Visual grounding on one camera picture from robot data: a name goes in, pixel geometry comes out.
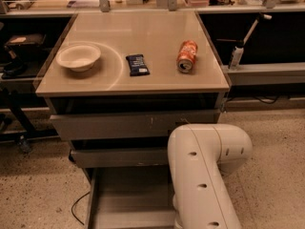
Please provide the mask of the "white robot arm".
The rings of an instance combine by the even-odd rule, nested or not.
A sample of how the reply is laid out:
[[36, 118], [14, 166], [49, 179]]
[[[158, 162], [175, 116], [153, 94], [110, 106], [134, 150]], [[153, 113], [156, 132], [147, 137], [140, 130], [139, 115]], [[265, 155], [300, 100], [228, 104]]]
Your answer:
[[241, 229], [223, 177], [251, 157], [253, 144], [228, 124], [188, 124], [168, 142], [174, 229]]

